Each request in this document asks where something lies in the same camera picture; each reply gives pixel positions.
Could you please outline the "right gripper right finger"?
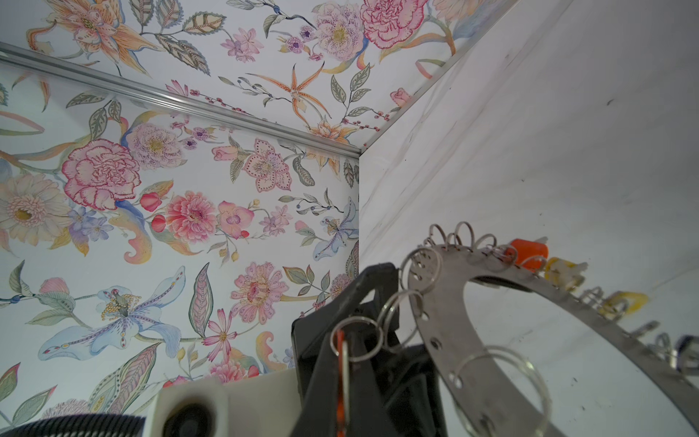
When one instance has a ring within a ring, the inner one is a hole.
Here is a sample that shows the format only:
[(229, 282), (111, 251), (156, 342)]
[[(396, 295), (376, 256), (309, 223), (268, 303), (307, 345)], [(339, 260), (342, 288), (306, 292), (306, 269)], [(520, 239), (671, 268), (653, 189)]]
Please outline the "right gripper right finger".
[(348, 436), (398, 436), (382, 400), (372, 358), (349, 364)]

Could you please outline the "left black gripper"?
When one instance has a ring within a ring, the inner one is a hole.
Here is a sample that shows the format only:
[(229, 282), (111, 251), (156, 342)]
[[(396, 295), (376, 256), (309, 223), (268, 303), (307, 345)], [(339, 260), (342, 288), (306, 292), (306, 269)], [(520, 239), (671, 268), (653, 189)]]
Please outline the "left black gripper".
[(309, 316), (295, 320), (291, 340), (301, 405), (326, 334), (338, 356), (336, 334), (344, 331), (349, 363), (372, 358), (384, 407), (398, 436), (444, 436), (446, 422), (438, 373), (422, 345), (403, 347), (399, 326), (399, 272), (390, 263), (371, 266)]

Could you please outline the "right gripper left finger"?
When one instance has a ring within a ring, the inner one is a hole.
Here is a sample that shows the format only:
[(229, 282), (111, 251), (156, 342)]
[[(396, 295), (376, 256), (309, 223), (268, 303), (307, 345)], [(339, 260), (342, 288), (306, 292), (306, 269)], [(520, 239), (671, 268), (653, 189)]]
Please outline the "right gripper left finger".
[(331, 340), (328, 333), (321, 342), (300, 416), (291, 432), (293, 437), (329, 437), (338, 433), (340, 363), (331, 349)]

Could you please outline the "red key tag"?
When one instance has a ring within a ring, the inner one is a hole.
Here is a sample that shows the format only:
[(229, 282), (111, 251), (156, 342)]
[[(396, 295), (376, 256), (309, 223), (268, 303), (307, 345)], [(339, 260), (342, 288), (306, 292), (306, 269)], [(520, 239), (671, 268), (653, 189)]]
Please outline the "red key tag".
[(339, 330), (335, 337), (339, 361), (338, 403), (336, 409), (336, 436), (345, 437), (350, 422), (350, 362), (345, 333)]

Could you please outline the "round steel key organizer disc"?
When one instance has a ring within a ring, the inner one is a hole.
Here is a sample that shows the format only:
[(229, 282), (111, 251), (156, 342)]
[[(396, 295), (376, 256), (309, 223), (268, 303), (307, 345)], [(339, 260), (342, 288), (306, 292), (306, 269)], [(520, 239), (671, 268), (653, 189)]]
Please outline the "round steel key organizer disc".
[(640, 311), (598, 313), (617, 291), (563, 291), (468, 222), (431, 226), (398, 267), (403, 347), (422, 345), (449, 417), (471, 436), (694, 436), (698, 339)]

